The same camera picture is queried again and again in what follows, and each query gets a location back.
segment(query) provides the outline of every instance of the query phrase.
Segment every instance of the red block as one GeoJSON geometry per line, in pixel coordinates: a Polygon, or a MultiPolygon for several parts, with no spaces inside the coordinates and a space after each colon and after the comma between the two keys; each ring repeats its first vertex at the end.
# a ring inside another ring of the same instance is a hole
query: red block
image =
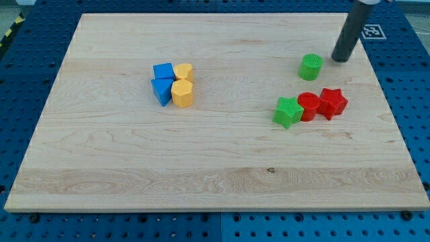
{"type": "Polygon", "coordinates": [[[331,120],[334,115],[342,114],[348,104],[348,100],[343,97],[342,90],[340,89],[331,90],[323,88],[320,100],[321,104],[316,112],[324,115],[328,120],[331,120]]]}
{"type": "Polygon", "coordinates": [[[302,93],[298,96],[297,102],[304,108],[301,121],[311,121],[315,118],[316,110],[320,106],[320,98],[310,92],[302,93]]]}

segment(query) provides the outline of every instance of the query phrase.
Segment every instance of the blue pegboard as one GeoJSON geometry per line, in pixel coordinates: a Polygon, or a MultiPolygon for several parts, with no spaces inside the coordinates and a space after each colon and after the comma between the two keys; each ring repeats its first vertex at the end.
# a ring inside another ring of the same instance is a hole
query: blue pegboard
{"type": "MultiPolygon", "coordinates": [[[[6,197],[82,13],[347,12],[342,0],[39,0],[0,62],[0,204],[6,197]]],[[[430,188],[430,56],[396,3],[361,38],[405,139],[430,188]]],[[[0,241],[428,241],[430,213],[9,214],[0,241]]]]}

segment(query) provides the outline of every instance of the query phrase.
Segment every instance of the red cylinder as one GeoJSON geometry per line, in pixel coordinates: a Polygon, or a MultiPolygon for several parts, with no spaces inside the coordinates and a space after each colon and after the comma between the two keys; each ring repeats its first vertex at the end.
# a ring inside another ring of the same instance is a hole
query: red cylinder
{"type": "Polygon", "coordinates": [[[297,102],[304,108],[301,121],[311,121],[315,118],[316,110],[320,106],[320,98],[310,92],[298,96],[297,102]]]}

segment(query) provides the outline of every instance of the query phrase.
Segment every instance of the green block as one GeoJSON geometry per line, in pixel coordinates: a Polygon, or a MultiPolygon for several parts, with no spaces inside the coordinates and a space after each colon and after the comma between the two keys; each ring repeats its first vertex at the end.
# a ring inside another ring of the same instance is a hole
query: green block
{"type": "Polygon", "coordinates": [[[298,75],[307,81],[315,80],[323,66],[323,59],[317,54],[307,54],[303,57],[298,75]]]}
{"type": "Polygon", "coordinates": [[[295,124],[300,121],[303,111],[304,108],[298,104],[297,97],[280,97],[277,100],[273,122],[281,124],[284,128],[288,129],[291,124],[295,124]]]}

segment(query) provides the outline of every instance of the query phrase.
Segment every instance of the black cylinder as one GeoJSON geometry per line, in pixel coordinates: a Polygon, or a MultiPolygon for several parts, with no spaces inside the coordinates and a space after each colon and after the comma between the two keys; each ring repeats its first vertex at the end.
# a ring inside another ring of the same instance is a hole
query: black cylinder
{"type": "Polygon", "coordinates": [[[341,34],[331,58],[339,63],[347,62],[357,44],[360,32],[363,30],[373,8],[380,0],[355,0],[343,24],[341,34]]]}

